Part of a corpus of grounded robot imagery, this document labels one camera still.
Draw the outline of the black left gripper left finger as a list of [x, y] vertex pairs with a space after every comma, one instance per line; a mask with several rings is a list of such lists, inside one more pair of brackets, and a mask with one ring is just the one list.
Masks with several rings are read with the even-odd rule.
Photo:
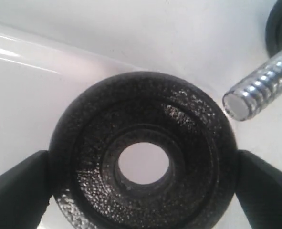
[[0, 229], [35, 229], [52, 189], [48, 152], [38, 151], [0, 176]]

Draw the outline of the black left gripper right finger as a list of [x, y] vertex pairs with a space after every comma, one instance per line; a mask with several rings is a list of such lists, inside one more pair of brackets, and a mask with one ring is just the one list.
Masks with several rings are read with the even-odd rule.
[[282, 171], [239, 150], [235, 194], [253, 229], [282, 229]]

